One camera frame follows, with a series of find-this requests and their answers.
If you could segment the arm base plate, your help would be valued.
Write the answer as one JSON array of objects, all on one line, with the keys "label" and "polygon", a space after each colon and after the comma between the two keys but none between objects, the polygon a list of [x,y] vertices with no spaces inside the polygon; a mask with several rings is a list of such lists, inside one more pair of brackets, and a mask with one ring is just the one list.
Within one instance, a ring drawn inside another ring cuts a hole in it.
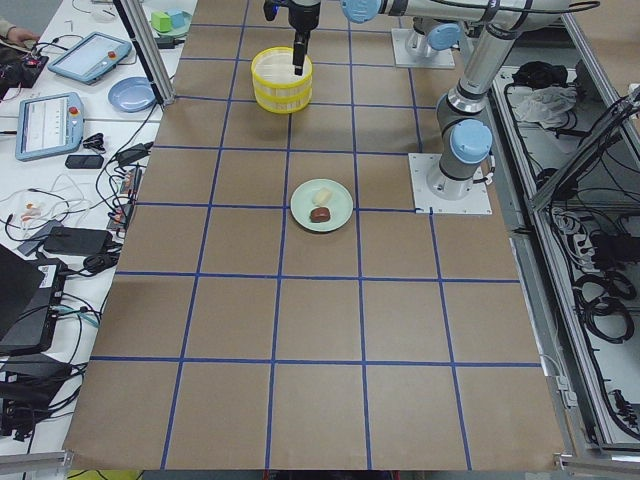
[{"label": "arm base plate", "polygon": [[455,24],[434,27],[427,34],[415,29],[391,30],[395,65],[403,68],[454,69],[452,47],[460,38]]},{"label": "arm base plate", "polygon": [[492,214],[488,188],[482,181],[482,168],[466,180],[452,180],[440,170],[440,154],[408,155],[414,211],[419,214]]}]

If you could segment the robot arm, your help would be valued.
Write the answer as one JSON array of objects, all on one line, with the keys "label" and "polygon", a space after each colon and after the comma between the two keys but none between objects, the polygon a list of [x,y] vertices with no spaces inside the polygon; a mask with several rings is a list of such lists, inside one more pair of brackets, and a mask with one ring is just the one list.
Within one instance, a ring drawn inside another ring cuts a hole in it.
[{"label": "robot arm", "polygon": [[[340,6],[349,21],[362,24],[382,14],[385,1],[341,1]],[[301,76],[311,32],[319,24],[320,1],[275,1],[272,7],[265,2],[265,17],[273,20],[280,7],[289,10],[288,22],[295,30],[292,64],[294,73]],[[399,32],[407,34],[404,51],[412,59],[427,58],[449,49],[461,36],[461,28],[453,20],[418,14],[413,15],[412,30],[400,29]]]},{"label": "robot arm", "polygon": [[429,189],[446,200],[464,198],[473,176],[488,157],[493,137],[476,118],[486,106],[486,94],[517,38],[541,29],[565,13],[596,8],[598,1],[343,1],[344,15],[364,23],[377,15],[467,21],[483,26],[478,43],[455,87],[438,103],[443,137],[439,163],[429,170]]}]

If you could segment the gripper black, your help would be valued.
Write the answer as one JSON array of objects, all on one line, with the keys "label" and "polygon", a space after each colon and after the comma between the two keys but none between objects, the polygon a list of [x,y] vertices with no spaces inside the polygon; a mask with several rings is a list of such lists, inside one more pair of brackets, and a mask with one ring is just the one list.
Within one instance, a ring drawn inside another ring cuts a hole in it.
[{"label": "gripper black", "polygon": [[290,0],[288,22],[296,31],[293,43],[294,74],[302,76],[307,55],[310,32],[317,28],[320,16],[320,0]]}]

